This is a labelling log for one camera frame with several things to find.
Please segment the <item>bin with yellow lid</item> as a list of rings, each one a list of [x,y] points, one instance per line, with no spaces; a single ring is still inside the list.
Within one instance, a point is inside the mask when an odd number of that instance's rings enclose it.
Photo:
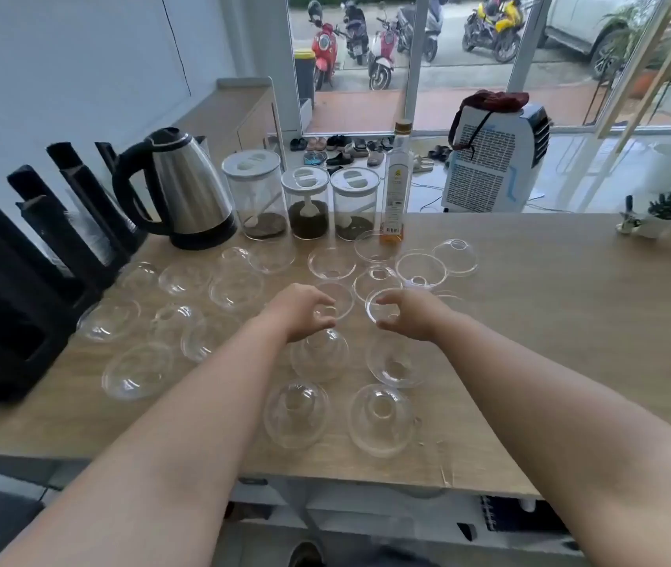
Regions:
[[[302,105],[305,100],[309,100],[314,106],[315,88],[315,70],[316,56],[311,49],[301,48],[294,50],[294,69],[296,75],[296,84],[298,99]]]

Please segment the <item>clear syrup bottle gold cap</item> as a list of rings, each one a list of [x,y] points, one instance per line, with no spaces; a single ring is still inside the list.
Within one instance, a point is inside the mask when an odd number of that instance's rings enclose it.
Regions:
[[[412,181],[414,156],[410,149],[412,122],[400,119],[394,128],[393,144],[386,152],[384,208],[381,215],[381,242],[398,246],[403,241],[406,199]]]

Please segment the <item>white car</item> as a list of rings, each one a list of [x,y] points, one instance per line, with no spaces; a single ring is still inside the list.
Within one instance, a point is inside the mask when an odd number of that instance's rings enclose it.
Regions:
[[[639,0],[552,0],[538,40],[568,47],[589,61],[593,80],[602,82],[621,67],[632,36],[631,6]]]

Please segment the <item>tall clear canister white lid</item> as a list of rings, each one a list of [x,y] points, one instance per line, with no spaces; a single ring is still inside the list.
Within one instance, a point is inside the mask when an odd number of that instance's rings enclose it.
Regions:
[[[244,235],[254,240],[287,235],[281,157],[270,150],[244,150],[227,156],[221,168]]]

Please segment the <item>wooden shelf frame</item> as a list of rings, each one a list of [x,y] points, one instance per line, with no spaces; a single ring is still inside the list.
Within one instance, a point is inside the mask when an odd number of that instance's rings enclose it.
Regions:
[[[622,126],[614,151],[622,152],[639,128],[652,117],[661,94],[671,86],[671,0],[643,0],[632,5],[634,31],[619,48],[626,58],[618,85],[598,119],[596,135],[607,139]]]

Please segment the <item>small succulent in white pot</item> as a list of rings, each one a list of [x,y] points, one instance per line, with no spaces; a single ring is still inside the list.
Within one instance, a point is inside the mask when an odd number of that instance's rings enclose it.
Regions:
[[[638,234],[649,239],[658,239],[671,226],[671,191],[660,193],[647,209]]]

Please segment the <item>small cat figurine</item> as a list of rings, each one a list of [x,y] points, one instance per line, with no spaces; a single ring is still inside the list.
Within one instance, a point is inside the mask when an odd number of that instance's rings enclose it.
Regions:
[[[616,232],[621,235],[629,235],[642,225],[642,218],[634,211],[634,197],[625,197],[624,210],[620,212],[622,220],[616,225]]]

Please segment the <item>grey scooter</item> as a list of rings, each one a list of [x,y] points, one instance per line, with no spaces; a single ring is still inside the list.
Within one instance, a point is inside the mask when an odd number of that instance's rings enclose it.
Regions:
[[[432,63],[438,49],[438,37],[444,24],[443,6],[448,0],[429,0],[425,23],[425,44],[423,56],[428,63]],[[397,51],[404,53],[411,49],[416,6],[406,4],[397,10]]]

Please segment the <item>person's right hand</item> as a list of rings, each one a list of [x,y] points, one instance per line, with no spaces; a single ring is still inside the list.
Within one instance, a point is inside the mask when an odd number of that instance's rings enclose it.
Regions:
[[[428,291],[407,290],[400,306],[400,318],[406,323],[406,337],[436,343],[441,331],[458,320],[460,314]]]

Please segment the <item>yellow motorcycle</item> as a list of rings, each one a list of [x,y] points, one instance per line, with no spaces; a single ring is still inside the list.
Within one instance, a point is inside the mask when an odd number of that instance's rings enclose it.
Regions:
[[[524,15],[521,0],[484,0],[464,24],[462,48],[491,50],[496,62],[510,63],[517,55]]]

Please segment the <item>person's shoe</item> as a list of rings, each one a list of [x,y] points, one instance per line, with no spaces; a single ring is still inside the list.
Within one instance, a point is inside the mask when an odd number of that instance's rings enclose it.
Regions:
[[[301,541],[292,550],[286,567],[326,567],[326,563],[314,541]]]

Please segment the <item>dark scooter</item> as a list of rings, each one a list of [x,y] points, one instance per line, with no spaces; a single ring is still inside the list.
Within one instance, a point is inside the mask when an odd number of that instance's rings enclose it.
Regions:
[[[369,35],[366,27],[366,16],[359,6],[362,0],[345,0],[341,7],[344,10],[344,25],[346,26],[346,47],[348,55],[363,65],[368,55]]]

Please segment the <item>dark red bag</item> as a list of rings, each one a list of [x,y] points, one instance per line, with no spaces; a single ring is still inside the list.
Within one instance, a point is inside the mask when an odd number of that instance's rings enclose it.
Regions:
[[[530,95],[528,92],[494,92],[488,90],[479,90],[475,94],[463,99],[457,113],[451,124],[448,134],[448,143],[453,151],[471,150],[476,136],[480,133],[482,127],[493,113],[516,113],[529,103]],[[464,142],[455,143],[455,134],[461,122],[462,114],[465,108],[473,108],[486,112],[482,122],[473,130],[473,133]]]

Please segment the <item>scatter of clear plastic lids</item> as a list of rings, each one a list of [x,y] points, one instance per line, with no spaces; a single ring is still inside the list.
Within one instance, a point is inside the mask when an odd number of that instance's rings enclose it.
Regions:
[[[273,448],[304,451],[340,427],[362,451],[393,457],[420,438],[435,400],[460,385],[436,346],[378,330],[366,300],[378,289],[428,287],[467,312],[445,268],[453,248],[469,246],[453,239],[390,253],[376,237],[355,246],[234,239],[206,255],[138,261],[79,320],[72,374],[86,377],[108,410],[130,401],[134,413],[217,352],[290,280],[340,282],[354,296],[352,311],[336,328],[287,345],[262,431]]]

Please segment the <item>clear dome cup lid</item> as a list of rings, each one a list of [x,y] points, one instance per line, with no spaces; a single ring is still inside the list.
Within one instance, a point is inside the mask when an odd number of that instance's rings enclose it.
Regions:
[[[366,313],[370,321],[377,323],[385,318],[400,318],[401,302],[408,292],[404,288],[384,288],[371,293],[366,300]]]
[[[313,316],[315,318],[332,317],[337,326],[353,309],[354,296],[344,284],[336,281],[322,281],[314,285],[320,292],[334,300],[332,305],[318,304]]]

